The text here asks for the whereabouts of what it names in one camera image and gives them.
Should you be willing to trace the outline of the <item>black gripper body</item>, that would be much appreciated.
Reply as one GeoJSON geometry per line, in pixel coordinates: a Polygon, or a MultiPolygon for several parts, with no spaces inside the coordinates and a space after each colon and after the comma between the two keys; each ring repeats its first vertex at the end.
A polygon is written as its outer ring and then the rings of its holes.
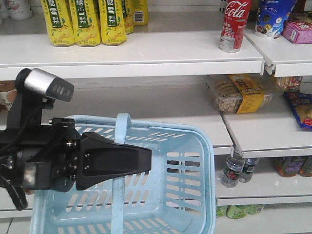
{"type": "Polygon", "coordinates": [[[72,118],[53,118],[50,125],[0,132],[0,174],[29,190],[69,191],[74,184],[80,134],[72,118]]]}

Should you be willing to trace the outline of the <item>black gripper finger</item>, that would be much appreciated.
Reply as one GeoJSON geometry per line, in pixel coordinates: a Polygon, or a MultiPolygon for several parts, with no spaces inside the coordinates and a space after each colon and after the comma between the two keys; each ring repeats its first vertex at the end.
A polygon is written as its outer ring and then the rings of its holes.
{"type": "Polygon", "coordinates": [[[87,132],[79,143],[76,189],[82,191],[109,179],[146,172],[151,165],[152,150],[87,132]]]}

